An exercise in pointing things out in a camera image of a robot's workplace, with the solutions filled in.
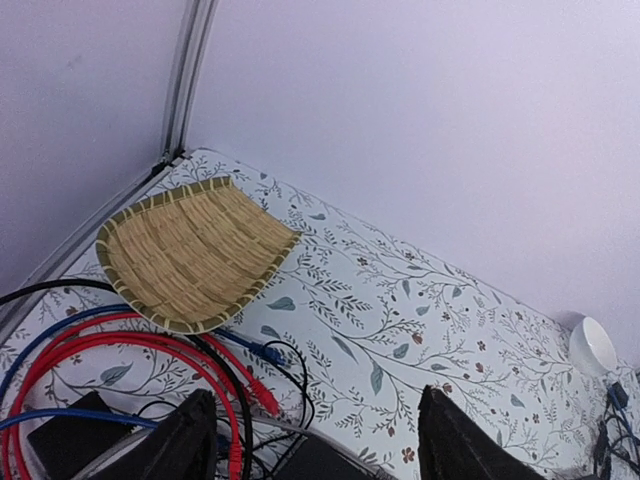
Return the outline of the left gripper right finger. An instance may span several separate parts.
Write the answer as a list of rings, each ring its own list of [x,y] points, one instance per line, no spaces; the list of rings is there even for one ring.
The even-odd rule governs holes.
[[[418,459],[422,479],[541,477],[492,440],[443,391],[425,386],[418,411]]]

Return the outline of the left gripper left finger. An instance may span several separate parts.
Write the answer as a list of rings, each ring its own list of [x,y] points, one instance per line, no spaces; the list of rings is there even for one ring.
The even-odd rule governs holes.
[[[197,389],[145,440],[95,479],[213,479],[217,470],[217,414],[213,394]]]

